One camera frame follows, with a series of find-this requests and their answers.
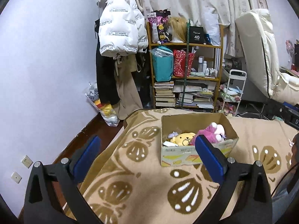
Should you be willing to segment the white puffer jacket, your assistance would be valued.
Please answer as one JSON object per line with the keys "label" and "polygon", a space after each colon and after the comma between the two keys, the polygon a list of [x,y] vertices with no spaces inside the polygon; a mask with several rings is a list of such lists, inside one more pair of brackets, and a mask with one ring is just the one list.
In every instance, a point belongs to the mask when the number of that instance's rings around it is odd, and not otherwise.
{"label": "white puffer jacket", "polygon": [[136,0],[107,0],[98,35],[100,54],[114,59],[145,52],[149,45],[145,17]]}

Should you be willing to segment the wall outlet upper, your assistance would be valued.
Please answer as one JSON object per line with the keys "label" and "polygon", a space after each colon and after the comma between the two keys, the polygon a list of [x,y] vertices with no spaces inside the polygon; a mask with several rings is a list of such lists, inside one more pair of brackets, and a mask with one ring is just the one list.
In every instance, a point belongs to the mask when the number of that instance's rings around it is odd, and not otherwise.
{"label": "wall outlet upper", "polygon": [[27,156],[25,155],[22,160],[21,163],[26,167],[26,168],[30,168],[33,164],[33,161]]}

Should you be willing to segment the green pole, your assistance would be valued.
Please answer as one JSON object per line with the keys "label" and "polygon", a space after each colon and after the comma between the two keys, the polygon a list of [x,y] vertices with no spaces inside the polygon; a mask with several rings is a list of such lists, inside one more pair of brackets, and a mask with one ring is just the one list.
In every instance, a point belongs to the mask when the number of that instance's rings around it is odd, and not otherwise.
{"label": "green pole", "polygon": [[191,20],[189,19],[187,22],[187,49],[186,49],[186,59],[185,59],[185,72],[184,72],[184,86],[182,92],[182,99],[181,99],[181,108],[184,108],[184,97],[186,93],[186,86],[187,86],[187,72],[188,72],[188,63],[189,63],[189,28],[191,25]]}

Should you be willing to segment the printed cardboard box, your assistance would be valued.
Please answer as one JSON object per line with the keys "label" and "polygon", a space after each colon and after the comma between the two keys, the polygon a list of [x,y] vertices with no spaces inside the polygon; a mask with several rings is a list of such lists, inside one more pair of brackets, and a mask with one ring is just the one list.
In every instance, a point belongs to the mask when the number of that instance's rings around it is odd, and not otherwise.
{"label": "printed cardboard box", "polygon": [[195,148],[202,136],[228,156],[239,137],[223,113],[185,113],[161,118],[161,166],[201,163]]}

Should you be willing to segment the white curtain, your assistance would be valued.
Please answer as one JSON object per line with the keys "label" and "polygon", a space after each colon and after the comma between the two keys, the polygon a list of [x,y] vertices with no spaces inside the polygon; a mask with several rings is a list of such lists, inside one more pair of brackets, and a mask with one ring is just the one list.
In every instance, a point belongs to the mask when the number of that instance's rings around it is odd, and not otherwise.
{"label": "white curtain", "polygon": [[206,28],[207,17],[213,15],[226,28],[225,54],[232,57],[243,55],[235,20],[252,9],[266,9],[266,0],[139,0],[144,13],[167,9],[172,16],[182,15],[194,25]]}

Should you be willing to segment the wall outlet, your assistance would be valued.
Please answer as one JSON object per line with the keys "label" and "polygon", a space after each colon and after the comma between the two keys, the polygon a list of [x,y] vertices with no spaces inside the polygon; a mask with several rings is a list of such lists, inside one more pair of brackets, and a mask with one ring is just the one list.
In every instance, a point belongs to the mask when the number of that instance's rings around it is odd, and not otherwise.
{"label": "wall outlet", "polygon": [[15,183],[19,184],[22,180],[22,176],[20,176],[20,174],[18,174],[17,172],[13,172],[11,175],[11,179],[15,181]]}
{"label": "wall outlet", "polygon": [[25,155],[22,160],[21,163],[26,167],[26,168],[30,168],[33,164],[33,161],[27,156]]}

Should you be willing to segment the pink plush bear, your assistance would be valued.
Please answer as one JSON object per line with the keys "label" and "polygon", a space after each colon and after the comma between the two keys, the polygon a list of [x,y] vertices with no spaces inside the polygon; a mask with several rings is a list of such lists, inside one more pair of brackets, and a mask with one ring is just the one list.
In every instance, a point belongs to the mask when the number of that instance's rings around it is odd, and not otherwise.
{"label": "pink plush bear", "polygon": [[195,145],[197,136],[205,136],[211,144],[217,144],[226,140],[224,127],[221,124],[212,122],[203,130],[199,130],[191,141],[191,145]]}

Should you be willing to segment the wall outlet lower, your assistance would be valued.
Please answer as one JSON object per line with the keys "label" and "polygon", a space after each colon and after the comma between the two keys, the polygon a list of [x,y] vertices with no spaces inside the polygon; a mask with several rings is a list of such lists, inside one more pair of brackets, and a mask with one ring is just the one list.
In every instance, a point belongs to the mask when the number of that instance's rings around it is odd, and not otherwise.
{"label": "wall outlet lower", "polygon": [[17,172],[13,172],[11,175],[11,179],[15,181],[15,183],[19,184],[22,180],[22,176],[20,176],[20,174],[18,174]]}

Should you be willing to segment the white rolling cart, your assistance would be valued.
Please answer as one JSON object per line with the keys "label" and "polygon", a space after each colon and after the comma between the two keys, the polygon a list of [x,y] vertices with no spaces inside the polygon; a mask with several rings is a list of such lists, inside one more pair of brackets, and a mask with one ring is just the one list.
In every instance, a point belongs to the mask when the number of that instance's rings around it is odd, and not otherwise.
{"label": "white rolling cart", "polygon": [[247,72],[239,69],[224,69],[224,83],[219,86],[218,112],[236,116],[247,80]]}

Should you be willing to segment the wooden bookshelf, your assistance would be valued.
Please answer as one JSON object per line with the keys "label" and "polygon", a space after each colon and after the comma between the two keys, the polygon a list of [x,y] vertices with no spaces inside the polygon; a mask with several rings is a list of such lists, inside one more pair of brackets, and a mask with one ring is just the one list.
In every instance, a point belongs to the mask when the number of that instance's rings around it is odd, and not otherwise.
{"label": "wooden bookshelf", "polygon": [[[221,72],[222,72],[222,60],[223,60],[223,50],[224,50],[224,26],[222,24],[219,25],[219,33],[221,36],[221,45],[220,46],[213,46],[213,45],[205,45],[205,44],[197,44],[197,43],[189,43],[189,27],[190,27],[190,20],[187,23],[187,42],[186,43],[164,43],[160,45],[159,43],[152,43],[152,28],[150,26],[150,23],[146,23],[146,28],[147,28],[147,35],[149,39],[149,49],[151,50],[152,48],[155,48],[157,46],[174,46],[175,48],[179,48],[179,46],[183,46],[184,48],[186,47],[186,56],[185,56],[185,63],[184,63],[184,69],[185,72],[183,73],[184,75],[184,89],[183,89],[183,99],[180,105],[174,105],[173,107],[179,107],[179,108],[196,108],[195,106],[184,106],[184,94],[186,90],[186,84],[187,84],[187,79],[188,80],[202,80],[202,81],[215,81],[216,85],[213,89],[213,111],[215,112],[216,109],[216,101],[217,97],[219,95],[219,86],[221,82]],[[206,58],[207,61],[213,62],[213,68],[218,71],[217,77],[196,77],[196,76],[187,76],[187,71],[188,71],[188,62],[189,62],[189,48],[193,46],[198,46],[202,48],[211,48],[213,49],[213,58]],[[151,69],[151,80],[152,80],[152,104],[154,109],[156,109],[156,90],[154,88],[155,84],[155,75],[154,75],[154,67],[153,67],[153,59],[152,59],[152,54],[149,56],[150,59],[150,69]]]}

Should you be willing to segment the red gift bag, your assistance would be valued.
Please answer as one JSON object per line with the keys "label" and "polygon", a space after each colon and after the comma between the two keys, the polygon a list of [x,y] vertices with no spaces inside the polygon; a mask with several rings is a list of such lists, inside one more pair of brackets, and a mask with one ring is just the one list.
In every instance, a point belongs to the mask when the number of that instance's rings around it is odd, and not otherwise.
{"label": "red gift bag", "polygon": [[[174,69],[173,74],[175,77],[184,78],[185,72],[185,59],[186,59],[186,51],[184,50],[174,50]],[[193,60],[195,58],[195,53],[189,53],[189,63],[188,63],[188,72],[187,77],[191,75],[191,67]]]}

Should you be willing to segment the stack of books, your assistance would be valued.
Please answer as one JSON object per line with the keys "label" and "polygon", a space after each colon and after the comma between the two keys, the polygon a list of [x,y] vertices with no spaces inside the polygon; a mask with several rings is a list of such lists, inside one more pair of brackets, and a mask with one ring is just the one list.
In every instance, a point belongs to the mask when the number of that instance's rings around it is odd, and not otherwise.
{"label": "stack of books", "polygon": [[154,102],[156,107],[176,106],[175,93],[173,93],[174,82],[155,82],[154,83]]}

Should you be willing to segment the white folded mattress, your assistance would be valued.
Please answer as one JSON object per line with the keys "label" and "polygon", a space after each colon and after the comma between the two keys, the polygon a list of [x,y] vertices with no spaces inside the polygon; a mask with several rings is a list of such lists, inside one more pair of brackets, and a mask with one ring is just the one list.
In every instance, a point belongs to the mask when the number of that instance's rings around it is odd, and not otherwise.
{"label": "white folded mattress", "polygon": [[298,104],[298,78],[280,72],[273,24],[267,9],[253,9],[235,20],[249,80],[269,99]]}

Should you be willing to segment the black box with 40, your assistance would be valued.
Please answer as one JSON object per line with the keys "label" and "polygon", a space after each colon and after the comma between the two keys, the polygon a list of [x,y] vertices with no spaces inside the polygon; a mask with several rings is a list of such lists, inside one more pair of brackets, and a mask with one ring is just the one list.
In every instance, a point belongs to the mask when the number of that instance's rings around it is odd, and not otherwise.
{"label": "black box with 40", "polygon": [[189,27],[189,43],[203,44],[204,39],[204,28],[198,26]]}

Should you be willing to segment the plastic bag of toys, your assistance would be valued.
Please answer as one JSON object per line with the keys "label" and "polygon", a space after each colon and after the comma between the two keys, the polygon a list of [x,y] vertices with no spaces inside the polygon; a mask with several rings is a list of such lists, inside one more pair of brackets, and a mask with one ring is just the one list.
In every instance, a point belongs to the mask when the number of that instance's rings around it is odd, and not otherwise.
{"label": "plastic bag of toys", "polygon": [[85,90],[87,101],[100,113],[101,117],[108,126],[117,127],[119,118],[110,103],[101,103],[97,83],[90,83]]}

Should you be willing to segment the teal bag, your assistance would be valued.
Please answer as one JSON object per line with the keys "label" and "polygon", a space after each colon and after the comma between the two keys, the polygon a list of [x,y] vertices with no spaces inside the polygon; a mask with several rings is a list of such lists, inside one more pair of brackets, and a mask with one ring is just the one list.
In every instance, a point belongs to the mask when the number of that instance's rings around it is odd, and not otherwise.
{"label": "teal bag", "polygon": [[149,51],[152,55],[154,75],[157,82],[168,82],[173,76],[173,51],[166,46],[158,46]]}

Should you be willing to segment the beige trench coat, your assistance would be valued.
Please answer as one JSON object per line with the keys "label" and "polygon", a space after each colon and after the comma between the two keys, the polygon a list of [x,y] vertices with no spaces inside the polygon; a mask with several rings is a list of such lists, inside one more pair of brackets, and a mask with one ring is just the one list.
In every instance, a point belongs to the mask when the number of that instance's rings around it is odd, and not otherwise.
{"label": "beige trench coat", "polygon": [[142,102],[132,72],[137,71],[135,54],[121,57],[115,62],[115,82],[119,102],[112,105],[118,118],[124,120],[135,110],[142,109]]}

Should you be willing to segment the yellow round plush toy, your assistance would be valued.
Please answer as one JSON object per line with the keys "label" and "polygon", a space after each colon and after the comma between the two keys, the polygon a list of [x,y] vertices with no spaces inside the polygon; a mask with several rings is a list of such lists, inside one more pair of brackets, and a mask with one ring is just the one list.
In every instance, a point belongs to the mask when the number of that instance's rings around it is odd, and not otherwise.
{"label": "yellow round plush toy", "polygon": [[170,139],[170,142],[178,146],[189,146],[191,145],[191,141],[195,135],[195,133],[181,133],[177,136],[172,137]]}

